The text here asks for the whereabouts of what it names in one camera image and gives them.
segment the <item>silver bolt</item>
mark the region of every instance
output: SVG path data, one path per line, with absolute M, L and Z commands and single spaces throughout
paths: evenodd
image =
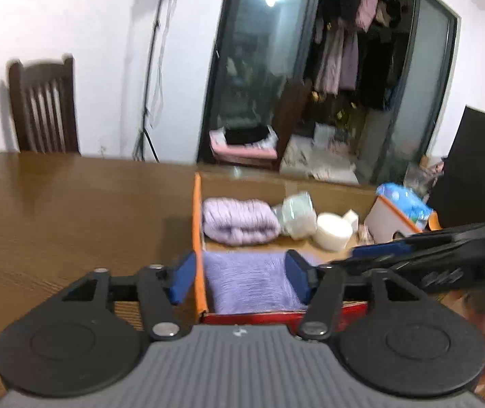
M 328 331 L 323 322 L 306 322 L 301 326 L 301 331 L 309 336 L 322 336 Z
M 156 336 L 170 337 L 178 333 L 180 331 L 180 327 L 173 322 L 160 322 L 152 327 L 152 331 Z

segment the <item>white round container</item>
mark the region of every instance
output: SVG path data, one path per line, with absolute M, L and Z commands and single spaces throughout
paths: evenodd
M 333 213 L 320 213 L 317 226 L 314 240 L 324 250 L 341 251 L 346 248 L 352 236 L 352 226 L 347 221 Z

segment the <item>gray gripper base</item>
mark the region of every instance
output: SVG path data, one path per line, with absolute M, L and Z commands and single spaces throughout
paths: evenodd
M 432 401 L 383 394 L 350 376 L 328 346 L 295 339 L 284 326 L 213 325 L 152 344 L 131 373 L 96 393 L 41 399 L 9 391 L 0 399 L 0 408 L 93 407 L 483 408 L 485 402 L 470 392 Z

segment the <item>blue wipes package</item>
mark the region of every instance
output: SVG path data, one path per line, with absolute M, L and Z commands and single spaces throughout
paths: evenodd
M 388 198 L 397 209 L 403 212 L 416 226 L 423 229 L 428 223 L 432 208 L 428 207 L 422 200 L 402 185 L 387 183 L 379 185 L 377 194 Z

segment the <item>brown table surface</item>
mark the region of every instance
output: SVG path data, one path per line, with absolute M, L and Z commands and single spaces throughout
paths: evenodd
M 0 154 L 0 331 L 96 267 L 129 275 L 188 252 L 196 168 Z M 184 323 L 194 306 L 190 293 Z M 138 324 L 133 305 L 116 310 Z

